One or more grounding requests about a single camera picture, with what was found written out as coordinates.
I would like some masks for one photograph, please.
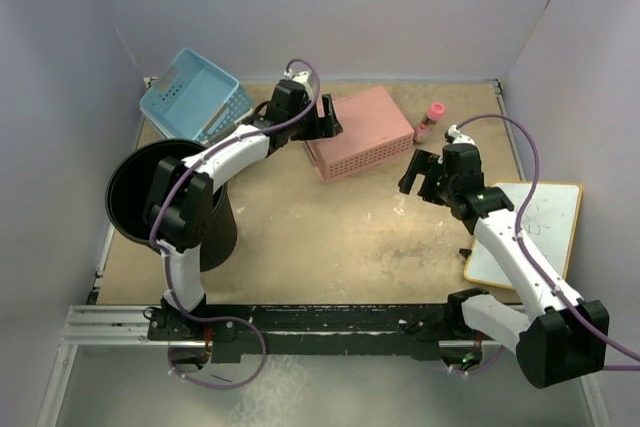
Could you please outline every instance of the gray wall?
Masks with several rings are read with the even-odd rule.
[[[303,56],[325,79],[493,79],[548,0],[107,0],[145,75],[190,46],[243,79]]]
[[[551,0],[505,83],[507,110],[538,141],[542,178],[584,184],[570,280],[605,303],[611,335],[636,350],[638,85],[640,0]],[[616,425],[638,425],[640,374],[600,378]]]
[[[0,0],[0,424],[33,425],[108,225],[141,75],[102,0]]]

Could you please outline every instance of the whiteboard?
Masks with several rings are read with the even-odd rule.
[[[498,183],[516,211],[522,205],[531,182]],[[540,183],[522,217],[522,228],[547,258],[558,275],[566,279],[573,234],[578,219],[582,187],[576,184]],[[496,260],[477,241],[464,271],[465,279],[513,289]]]

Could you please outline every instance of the gray floor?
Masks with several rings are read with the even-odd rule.
[[[214,365],[210,373],[240,380],[257,360]],[[271,356],[248,387],[216,392],[167,375],[164,347],[80,347],[57,427],[591,425],[577,381],[537,390],[508,353],[467,379],[441,365]]]

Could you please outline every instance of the pink basket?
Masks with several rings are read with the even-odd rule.
[[[308,142],[322,180],[340,179],[413,148],[413,128],[384,87],[334,102],[344,132]]]

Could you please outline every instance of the wooden table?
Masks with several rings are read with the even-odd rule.
[[[334,98],[369,84],[324,85]],[[388,84],[410,123],[434,101],[447,115],[423,148],[437,152],[452,123],[499,113],[490,84]],[[273,84],[249,85],[256,103]],[[504,124],[470,124],[487,184],[519,180]],[[145,125],[140,146],[158,140]],[[473,287],[463,278],[461,247],[470,247],[462,223],[449,210],[404,196],[397,182],[411,153],[333,183],[320,181],[299,142],[289,143],[229,182],[238,243],[220,267],[202,275],[209,303],[346,304],[435,303]],[[157,304],[165,289],[160,258],[114,235],[99,304]],[[489,288],[503,302],[515,292]]]

